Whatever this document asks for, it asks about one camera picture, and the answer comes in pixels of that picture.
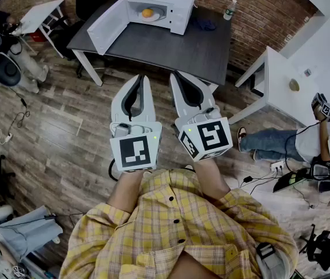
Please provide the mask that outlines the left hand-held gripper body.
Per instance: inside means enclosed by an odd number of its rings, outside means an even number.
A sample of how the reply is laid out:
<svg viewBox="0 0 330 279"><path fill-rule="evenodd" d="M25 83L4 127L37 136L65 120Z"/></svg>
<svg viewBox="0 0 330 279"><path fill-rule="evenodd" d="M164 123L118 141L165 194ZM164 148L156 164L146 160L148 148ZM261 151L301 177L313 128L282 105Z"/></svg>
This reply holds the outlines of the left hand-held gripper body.
<svg viewBox="0 0 330 279"><path fill-rule="evenodd" d="M112 122L110 145L118 171L135 172L156 168L162 134L158 121Z"/></svg>

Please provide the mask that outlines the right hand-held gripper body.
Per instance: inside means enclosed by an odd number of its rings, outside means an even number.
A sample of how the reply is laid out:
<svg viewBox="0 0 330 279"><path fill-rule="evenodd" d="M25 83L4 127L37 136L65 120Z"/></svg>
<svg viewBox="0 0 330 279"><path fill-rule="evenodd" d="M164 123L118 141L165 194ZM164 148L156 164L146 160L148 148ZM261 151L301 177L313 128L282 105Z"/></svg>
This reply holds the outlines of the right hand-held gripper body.
<svg viewBox="0 0 330 279"><path fill-rule="evenodd" d="M213 106L175 120L178 139L194 161L214 158L233 147L228 119Z"/></svg>

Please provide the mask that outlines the white round plate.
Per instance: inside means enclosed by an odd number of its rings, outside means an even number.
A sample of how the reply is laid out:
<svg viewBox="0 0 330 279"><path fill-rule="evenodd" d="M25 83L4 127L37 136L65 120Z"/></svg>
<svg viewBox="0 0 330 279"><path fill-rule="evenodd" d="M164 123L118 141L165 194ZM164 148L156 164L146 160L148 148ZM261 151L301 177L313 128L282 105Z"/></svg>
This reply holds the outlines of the white round plate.
<svg viewBox="0 0 330 279"><path fill-rule="evenodd" d="M158 21L158 20L161 20L163 18L165 18L165 14L164 14L164 11L163 9L161 8L157 8L157 7L150 7L150 9L153 9L154 11L154 15L150 18L143 18L142 15L141 15L141 12L142 11L139 11L138 13L138 17L143 21L143 22L155 22L155 21Z"/></svg>

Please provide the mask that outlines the person's left forearm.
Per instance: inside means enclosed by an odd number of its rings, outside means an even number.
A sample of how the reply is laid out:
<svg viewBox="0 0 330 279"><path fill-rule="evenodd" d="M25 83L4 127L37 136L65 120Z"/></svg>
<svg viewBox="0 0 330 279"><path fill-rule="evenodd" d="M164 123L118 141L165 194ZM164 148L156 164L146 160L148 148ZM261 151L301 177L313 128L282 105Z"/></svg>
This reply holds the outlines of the person's left forearm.
<svg viewBox="0 0 330 279"><path fill-rule="evenodd" d="M137 204L144 172L122 173L107 201L107 204L131 214Z"/></svg>

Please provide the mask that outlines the person's right forearm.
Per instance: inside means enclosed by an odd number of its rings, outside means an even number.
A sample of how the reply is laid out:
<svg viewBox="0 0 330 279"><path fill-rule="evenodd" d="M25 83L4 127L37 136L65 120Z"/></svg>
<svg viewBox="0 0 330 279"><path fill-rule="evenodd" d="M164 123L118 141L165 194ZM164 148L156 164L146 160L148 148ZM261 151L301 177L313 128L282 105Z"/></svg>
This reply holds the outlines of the person's right forearm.
<svg viewBox="0 0 330 279"><path fill-rule="evenodd" d="M231 191L213 159L195 162L193 168L202 194L209 202L216 202Z"/></svg>

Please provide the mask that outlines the large white table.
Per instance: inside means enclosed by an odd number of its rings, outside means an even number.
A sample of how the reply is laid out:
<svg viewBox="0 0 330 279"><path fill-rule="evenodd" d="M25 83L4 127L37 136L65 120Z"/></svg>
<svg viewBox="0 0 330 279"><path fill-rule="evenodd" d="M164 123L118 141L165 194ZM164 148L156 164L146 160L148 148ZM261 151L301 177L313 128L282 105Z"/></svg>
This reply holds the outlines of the large white table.
<svg viewBox="0 0 330 279"><path fill-rule="evenodd" d="M229 123L235 124L269 105L304 126L313 124L311 101L315 94L324 94L330 103L330 17L289 58L267 47L235 86L240 87L259 67L264 68L263 96L229 118ZM308 77L304 74L306 69L311 70ZM299 92L289 88L292 78L299 83Z"/></svg>

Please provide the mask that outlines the yellow plaid shirt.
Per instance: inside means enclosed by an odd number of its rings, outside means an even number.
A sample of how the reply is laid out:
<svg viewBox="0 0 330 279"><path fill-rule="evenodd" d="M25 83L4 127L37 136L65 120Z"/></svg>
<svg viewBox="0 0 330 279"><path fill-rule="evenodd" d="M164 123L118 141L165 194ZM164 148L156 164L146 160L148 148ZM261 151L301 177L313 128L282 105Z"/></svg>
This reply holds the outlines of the yellow plaid shirt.
<svg viewBox="0 0 330 279"><path fill-rule="evenodd" d="M263 242L292 274L296 243L260 202L239 188L209 202L193 172L161 170L143 179L131 214L100 203L78 221L60 279L167 279L182 251L222 279L263 279Z"/></svg>

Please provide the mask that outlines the black laptop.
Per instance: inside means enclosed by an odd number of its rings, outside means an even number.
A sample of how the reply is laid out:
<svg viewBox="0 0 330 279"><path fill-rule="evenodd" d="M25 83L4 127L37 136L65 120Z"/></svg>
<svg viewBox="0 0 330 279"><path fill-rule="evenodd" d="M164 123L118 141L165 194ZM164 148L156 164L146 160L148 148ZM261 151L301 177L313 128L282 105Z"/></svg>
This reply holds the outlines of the black laptop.
<svg viewBox="0 0 330 279"><path fill-rule="evenodd" d="M304 182L304 181L315 181L315 179L310 175L310 169L309 168L303 168L298 170L297 172L291 171L281 178L278 179L276 184L273 187L273 193L277 193L279 191L282 191L284 189L290 188L298 183Z"/></svg>

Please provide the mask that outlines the red box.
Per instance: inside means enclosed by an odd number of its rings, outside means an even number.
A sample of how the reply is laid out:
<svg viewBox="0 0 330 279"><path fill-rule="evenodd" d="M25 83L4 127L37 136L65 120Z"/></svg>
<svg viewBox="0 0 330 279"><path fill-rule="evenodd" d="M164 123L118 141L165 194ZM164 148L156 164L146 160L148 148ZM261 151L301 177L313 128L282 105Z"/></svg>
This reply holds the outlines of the red box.
<svg viewBox="0 0 330 279"><path fill-rule="evenodd" d="M33 33L30 33L29 35L33 39L34 42L47 41L47 39L45 38L45 36L43 35L43 33L41 32L40 29L37 29L36 31L34 31Z"/></svg>

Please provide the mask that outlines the black round seat chair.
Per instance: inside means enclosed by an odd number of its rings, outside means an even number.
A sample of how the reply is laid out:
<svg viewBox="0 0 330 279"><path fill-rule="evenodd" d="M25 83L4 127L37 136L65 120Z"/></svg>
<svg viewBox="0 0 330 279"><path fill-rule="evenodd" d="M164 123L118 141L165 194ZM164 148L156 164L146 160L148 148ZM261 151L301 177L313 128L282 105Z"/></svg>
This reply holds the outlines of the black round seat chair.
<svg viewBox="0 0 330 279"><path fill-rule="evenodd" d="M19 65L8 55L0 52L0 83L7 87L18 85L21 80Z"/></svg>

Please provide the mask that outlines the small white side table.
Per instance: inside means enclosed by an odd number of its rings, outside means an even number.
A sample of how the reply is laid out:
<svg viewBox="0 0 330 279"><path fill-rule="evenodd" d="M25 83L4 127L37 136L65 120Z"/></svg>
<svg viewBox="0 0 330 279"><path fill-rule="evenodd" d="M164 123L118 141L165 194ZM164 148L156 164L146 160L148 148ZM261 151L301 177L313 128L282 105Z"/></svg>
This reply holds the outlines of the small white side table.
<svg viewBox="0 0 330 279"><path fill-rule="evenodd" d="M58 55L63 58L63 55L58 51L54 42L50 38L52 31L56 28L56 23L64 23L69 25L68 17L61 10L61 4L64 0L54 0L47 3L33 6L20 20L21 24L14 34L23 37L27 34L32 34L39 30L46 40L52 45Z"/></svg>

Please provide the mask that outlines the person's leg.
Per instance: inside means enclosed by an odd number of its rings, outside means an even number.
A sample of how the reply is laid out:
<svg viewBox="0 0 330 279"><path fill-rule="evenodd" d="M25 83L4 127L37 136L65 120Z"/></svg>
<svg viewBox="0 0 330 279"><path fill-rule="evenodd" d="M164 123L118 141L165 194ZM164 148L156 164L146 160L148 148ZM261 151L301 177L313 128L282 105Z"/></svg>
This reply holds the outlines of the person's leg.
<svg viewBox="0 0 330 279"><path fill-rule="evenodd" d="M167 279L221 279L195 260L190 254L182 251Z"/></svg>

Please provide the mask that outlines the grey fabric bag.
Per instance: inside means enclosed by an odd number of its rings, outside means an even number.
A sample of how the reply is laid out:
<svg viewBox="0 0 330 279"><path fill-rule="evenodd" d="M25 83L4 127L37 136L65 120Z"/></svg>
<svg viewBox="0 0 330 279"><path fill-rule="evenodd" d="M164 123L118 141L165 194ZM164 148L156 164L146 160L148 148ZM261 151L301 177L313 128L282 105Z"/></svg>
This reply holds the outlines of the grey fabric bag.
<svg viewBox="0 0 330 279"><path fill-rule="evenodd" d="M19 262L30 252L63 233L55 219L45 219L50 211L41 206L32 212L0 224L0 242Z"/></svg>

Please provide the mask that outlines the grey pouch with black buckle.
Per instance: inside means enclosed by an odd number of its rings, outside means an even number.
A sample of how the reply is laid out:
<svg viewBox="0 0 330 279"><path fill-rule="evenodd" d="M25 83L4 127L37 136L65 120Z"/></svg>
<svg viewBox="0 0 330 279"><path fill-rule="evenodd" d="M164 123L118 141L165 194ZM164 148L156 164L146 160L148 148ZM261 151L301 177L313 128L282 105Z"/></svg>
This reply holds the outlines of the grey pouch with black buckle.
<svg viewBox="0 0 330 279"><path fill-rule="evenodd" d="M289 279L291 276L288 257L268 242L258 244L256 261L263 279Z"/></svg>

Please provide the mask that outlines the black tripod stand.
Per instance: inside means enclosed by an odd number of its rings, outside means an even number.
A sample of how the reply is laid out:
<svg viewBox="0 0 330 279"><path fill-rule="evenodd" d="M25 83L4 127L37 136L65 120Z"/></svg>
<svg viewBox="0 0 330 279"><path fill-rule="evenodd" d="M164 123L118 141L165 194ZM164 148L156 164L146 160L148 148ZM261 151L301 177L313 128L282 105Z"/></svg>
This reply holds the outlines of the black tripod stand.
<svg viewBox="0 0 330 279"><path fill-rule="evenodd" d="M315 224L312 224L312 231L309 239L300 236L306 242L299 253L306 253L310 262L317 262L323 271L330 268L330 231L324 230L320 235L315 235Z"/></svg>

